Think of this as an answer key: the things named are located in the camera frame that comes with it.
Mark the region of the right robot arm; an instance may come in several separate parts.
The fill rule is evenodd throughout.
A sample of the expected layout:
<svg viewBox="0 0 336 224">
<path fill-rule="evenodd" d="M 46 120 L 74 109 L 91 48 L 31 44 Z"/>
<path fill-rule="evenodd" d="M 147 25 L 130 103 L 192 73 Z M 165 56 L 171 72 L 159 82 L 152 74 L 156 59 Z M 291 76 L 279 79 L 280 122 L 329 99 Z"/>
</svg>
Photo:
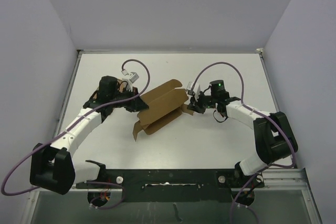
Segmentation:
<svg viewBox="0 0 336 224">
<path fill-rule="evenodd" d="M 231 97 L 223 80 L 210 82 L 206 95 L 198 83 L 189 82 L 187 94 L 191 96 L 187 108 L 203 114 L 215 109 L 225 120 L 234 119 L 254 132 L 255 150 L 246 159 L 238 162 L 233 174 L 234 182 L 244 187 L 252 181 L 253 174 L 274 162 L 298 151 L 298 144 L 287 119 L 282 112 L 270 113 L 246 108 L 238 97 Z"/>
</svg>

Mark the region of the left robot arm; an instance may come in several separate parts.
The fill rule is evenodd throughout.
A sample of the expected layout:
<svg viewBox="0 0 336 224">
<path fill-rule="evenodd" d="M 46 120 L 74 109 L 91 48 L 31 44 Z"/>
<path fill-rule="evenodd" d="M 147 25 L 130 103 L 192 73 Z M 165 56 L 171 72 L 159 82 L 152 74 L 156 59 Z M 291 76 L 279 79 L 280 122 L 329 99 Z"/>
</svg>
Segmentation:
<svg viewBox="0 0 336 224">
<path fill-rule="evenodd" d="M 72 185 L 89 182 L 100 188 L 107 181 L 103 171 L 105 165 L 86 160 L 75 164 L 72 161 L 76 150 L 87 136 L 116 108 L 125 108 L 129 112 L 140 112 L 148 105 L 140 98 L 140 93 L 133 86 L 139 78 L 131 72 L 122 79 L 104 76 L 77 117 L 62 132 L 60 138 L 43 146 L 37 144 L 31 159 L 30 183 L 64 195 Z"/>
</svg>

